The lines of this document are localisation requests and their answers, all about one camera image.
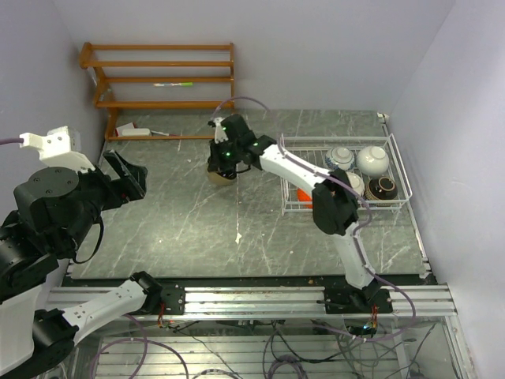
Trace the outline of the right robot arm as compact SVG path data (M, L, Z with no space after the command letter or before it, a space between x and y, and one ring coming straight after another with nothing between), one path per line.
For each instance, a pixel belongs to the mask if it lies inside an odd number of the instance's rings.
M237 165L274 174L312 198L312 220L316 227L330 235L345 270L347 291L344 306L362 313L371 310L380 299L384 281L376 274L361 241L361 228L367 226L358 217L358 202L362 197L353 190L345 171L325 170L289 152L282 143L249 128L239 114L212 118L208 125L214 130L209 142L208 174L213 181L234 180Z

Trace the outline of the beige grey bowl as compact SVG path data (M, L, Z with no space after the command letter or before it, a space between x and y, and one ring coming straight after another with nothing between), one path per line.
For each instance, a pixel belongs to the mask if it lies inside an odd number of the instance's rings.
M237 174L234 171L230 172L208 171L207 177L209 182L216 186L231 186L236 182Z

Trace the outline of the brown bowl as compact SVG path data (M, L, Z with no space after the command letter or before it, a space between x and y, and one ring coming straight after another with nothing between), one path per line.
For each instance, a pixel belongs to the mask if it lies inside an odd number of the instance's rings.
M371 179L365 187L365 197L369 201L392 201L398 196L398 187L388 176Z

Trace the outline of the blue patterned white bowl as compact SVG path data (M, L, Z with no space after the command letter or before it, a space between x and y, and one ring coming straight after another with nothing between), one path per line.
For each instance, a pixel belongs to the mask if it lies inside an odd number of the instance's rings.
M355 165L354 154L348 148L339 146L327 150L324 162L331 170L339 168L343 171L349 171Z

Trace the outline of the orange bowl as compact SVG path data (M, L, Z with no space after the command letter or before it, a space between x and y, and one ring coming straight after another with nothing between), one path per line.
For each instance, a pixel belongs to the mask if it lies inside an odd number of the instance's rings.
M312 198L302 189L297 189L297 199L303 203L305 208L312 209Z

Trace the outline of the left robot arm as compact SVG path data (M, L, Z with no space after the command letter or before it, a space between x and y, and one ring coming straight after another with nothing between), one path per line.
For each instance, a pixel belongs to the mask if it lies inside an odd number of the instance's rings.
M148 171L105 153L117 178L98 167L37 171L13 192L17 209L1 226L1 375L33 378L62 362L98 328L130 313L151 314L169 293L146 272L80 305L44 310L37 299L47 276L74 258L102 213L144 198Z

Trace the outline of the blue striped white bowl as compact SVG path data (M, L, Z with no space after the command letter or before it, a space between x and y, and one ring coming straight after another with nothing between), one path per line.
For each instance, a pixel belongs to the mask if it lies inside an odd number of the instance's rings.
M354 174L351 171L347 171L347 178L349 179L351 188L359 195L363 196L365 193L365 183L361 176Z

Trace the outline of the white ribbed bowl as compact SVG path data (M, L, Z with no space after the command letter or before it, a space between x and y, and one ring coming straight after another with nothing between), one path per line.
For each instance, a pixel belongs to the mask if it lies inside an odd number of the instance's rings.
M364 147L356 156L357 169L369 177L380 177L386 174L389 163L389 156L380 146Z

